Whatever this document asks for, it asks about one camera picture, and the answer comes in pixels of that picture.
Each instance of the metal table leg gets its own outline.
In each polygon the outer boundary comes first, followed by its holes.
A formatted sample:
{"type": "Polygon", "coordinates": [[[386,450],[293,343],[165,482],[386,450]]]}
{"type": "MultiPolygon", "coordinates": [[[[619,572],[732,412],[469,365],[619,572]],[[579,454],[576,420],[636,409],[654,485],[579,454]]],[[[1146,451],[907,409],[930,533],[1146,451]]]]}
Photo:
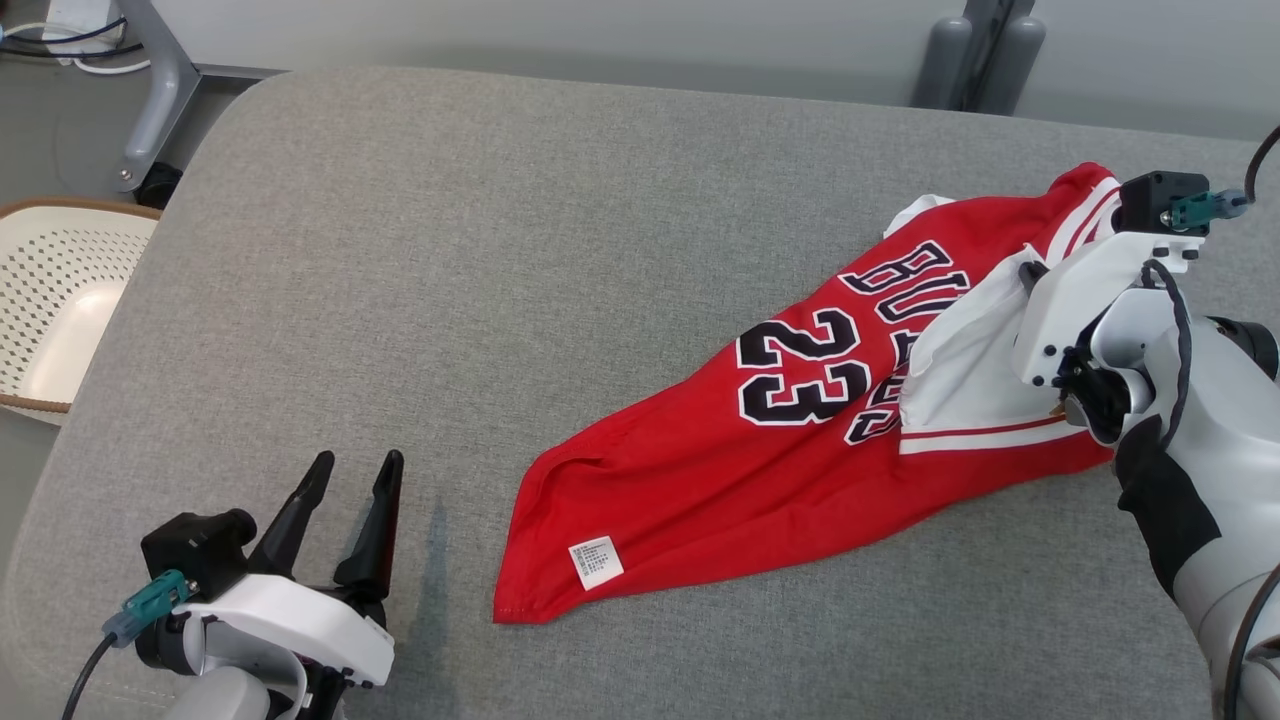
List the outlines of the metal table leg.
{"type": "Polygon", "coordinates": [[[187,101],[196,91],[200,73],[169,32],[151,0],[116,0],[129,28],[137,33],[151,58],[151,95],[124,146],[115,186],[129,192],[142,183],[187,101]]]}

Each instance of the white wall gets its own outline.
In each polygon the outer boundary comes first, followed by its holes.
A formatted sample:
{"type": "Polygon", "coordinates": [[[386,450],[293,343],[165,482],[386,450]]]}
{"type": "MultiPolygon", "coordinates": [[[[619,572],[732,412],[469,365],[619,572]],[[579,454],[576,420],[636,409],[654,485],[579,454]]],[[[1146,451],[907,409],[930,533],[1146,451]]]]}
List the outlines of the white wall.
{"type": "Polygon", "coordinates": [[[1280,124],[1280,0],[1037,0],[1016,115],[1261,141],[1280,124]]]}
{"type": "Polygon", "coordinates": [[[197,65],[431,65],[905,104],[964,0],[155,0],[197,65]]]}
{"type": "MultiPolygon", "coordinates": [[[[964,0],[154,0],[205,69],[397,64],[905,105],[964,0]]],[[[1280,0],[1038,0],[1016,114],[1261,138],[1280,0]]]]}

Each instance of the teal connector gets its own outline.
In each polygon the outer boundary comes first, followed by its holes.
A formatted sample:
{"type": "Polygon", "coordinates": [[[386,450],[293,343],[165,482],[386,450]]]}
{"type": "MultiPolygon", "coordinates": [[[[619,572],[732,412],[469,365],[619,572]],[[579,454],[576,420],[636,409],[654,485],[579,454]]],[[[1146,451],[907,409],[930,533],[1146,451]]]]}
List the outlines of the teal connector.
{"type": "Polygon", "coordinates": [[[1201,192],[1175,200],[1165,224],[1175,231],[1207,225],[1210,220],[1239,218],[1249,209],[1249,201],[1239,190],[1224,190],[1210,195],[1201,192]]]}
{"type": "Polygon", "coordinates": [[[120,611],[102,625],[102,634],[115,633],[114,647],[125,647],[142,634],[147,625],[173,612],[198,588],[177,570],[165,570],[133,597],[124,601],[120,611]]]}

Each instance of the red basketball jersey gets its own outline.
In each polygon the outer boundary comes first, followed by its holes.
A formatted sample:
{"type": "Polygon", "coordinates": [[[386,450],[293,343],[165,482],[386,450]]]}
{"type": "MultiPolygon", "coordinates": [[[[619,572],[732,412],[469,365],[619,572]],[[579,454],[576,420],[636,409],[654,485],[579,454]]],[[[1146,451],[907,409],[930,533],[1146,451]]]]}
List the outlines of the red basketball jersey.
{"type": "Polygon", "coordinates": [[[543,454],[516,497],[494,621],[809,562],[1106,461],[1009,356],[1018,265],[1110,237],[1117,187],[1084,164],[1039,197],[900,217],[689,379],[543,454]]]}

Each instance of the gray fabric surface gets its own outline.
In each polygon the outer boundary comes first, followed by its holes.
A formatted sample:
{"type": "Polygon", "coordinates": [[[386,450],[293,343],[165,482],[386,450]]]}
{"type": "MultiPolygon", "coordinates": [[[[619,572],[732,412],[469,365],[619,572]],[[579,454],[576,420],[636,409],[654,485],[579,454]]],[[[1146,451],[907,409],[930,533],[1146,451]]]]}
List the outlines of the gray fabric surface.
{"type": "MultiPolygon", "coordinates": [[[[804,297],[922,192],[1038,193],[1084,160],[1235,184],[1251,150],[456,72],[268,81],[200,149],[102,340],[5,582],[5,661],[52,714],[146,580],[146,532],[265,523],[323,448],[298,577],[328,580],[398,447],[398,657],[356,717],[1207,717],[1105,470],[545,626],[493,625],[490,597],[538,452],[804,297]]],[[[1215,234],[1196,309],[1280,319],[1276,208],[1215,234]]],[[[157,717],[184,683],[113,653],[81,717],[157,717]]]]}

